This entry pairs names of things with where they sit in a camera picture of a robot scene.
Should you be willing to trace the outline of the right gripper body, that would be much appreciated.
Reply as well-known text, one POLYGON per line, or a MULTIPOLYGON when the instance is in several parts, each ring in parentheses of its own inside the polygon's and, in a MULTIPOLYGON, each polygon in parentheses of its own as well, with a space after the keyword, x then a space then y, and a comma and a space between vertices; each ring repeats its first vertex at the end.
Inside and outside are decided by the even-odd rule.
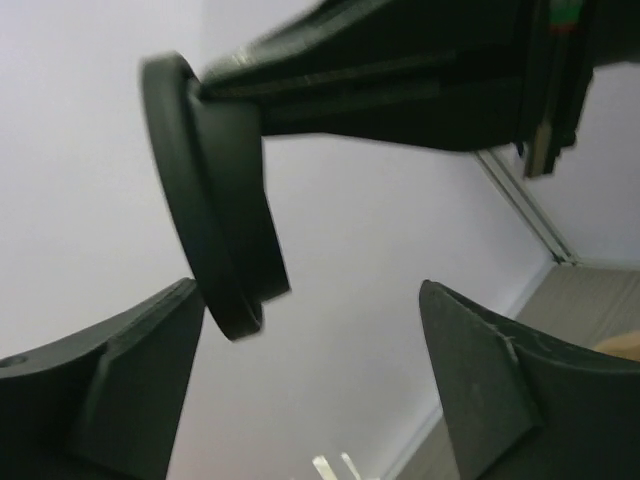
POLYGON ((538 178, 575 146, 594 70, 639 61, 639 3, 535 1, 529 23, 515 145, 538 178))

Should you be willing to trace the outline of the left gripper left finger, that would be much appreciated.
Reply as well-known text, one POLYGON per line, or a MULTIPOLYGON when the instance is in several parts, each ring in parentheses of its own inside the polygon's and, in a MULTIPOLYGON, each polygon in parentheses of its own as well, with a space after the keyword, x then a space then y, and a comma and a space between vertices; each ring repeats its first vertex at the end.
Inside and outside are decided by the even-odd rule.
POLYGON ((184 278, 2 359, 2 478, 166 478, 204 310, 184 278))

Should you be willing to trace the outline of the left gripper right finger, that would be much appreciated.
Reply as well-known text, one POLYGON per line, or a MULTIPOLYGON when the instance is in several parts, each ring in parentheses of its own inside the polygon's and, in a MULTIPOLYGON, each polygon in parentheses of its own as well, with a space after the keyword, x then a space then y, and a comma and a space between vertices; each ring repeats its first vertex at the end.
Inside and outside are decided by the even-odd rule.
POLYGON ((639 366, 425 281, 424 336, 464 479, 635 479, 639 366))

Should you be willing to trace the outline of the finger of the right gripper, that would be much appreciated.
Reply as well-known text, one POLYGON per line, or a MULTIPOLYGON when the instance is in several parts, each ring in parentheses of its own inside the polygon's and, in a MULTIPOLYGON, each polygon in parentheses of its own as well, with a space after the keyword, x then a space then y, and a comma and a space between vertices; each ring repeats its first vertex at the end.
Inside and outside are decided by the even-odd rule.
POLYGON ((206 81, 209 102, 259 110, 265 136, 332 134, 437 150, 481 150, 518 137, 522 80, 487 77, 442 83, 413 73, 323 86, 223 85, 206 81))
POLYGON ((511 43, 522 1, 323 1, 209 65, 207 83, 262 82, 511 43))

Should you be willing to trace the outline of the brown pulp cup carrier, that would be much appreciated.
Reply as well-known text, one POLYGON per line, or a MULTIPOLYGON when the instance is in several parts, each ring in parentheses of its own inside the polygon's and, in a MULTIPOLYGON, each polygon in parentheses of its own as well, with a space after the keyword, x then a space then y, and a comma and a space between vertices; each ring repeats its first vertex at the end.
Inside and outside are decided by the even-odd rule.
POLYGON ((598 343, 594 350, 613 357, 640 361, 640 331, 614 336, 598 343))

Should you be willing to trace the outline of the black plastic cup lid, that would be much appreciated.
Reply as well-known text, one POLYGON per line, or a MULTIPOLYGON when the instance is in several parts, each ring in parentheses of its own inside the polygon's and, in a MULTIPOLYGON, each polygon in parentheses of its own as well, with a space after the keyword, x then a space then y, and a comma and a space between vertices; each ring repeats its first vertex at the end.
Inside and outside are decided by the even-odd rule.
POLYGON ((185 58, 140 69, 147 131, 187 262, 223 335, 263 328, 264 303, 290 289, 266 196, 257 106, 208 101, 185 58))

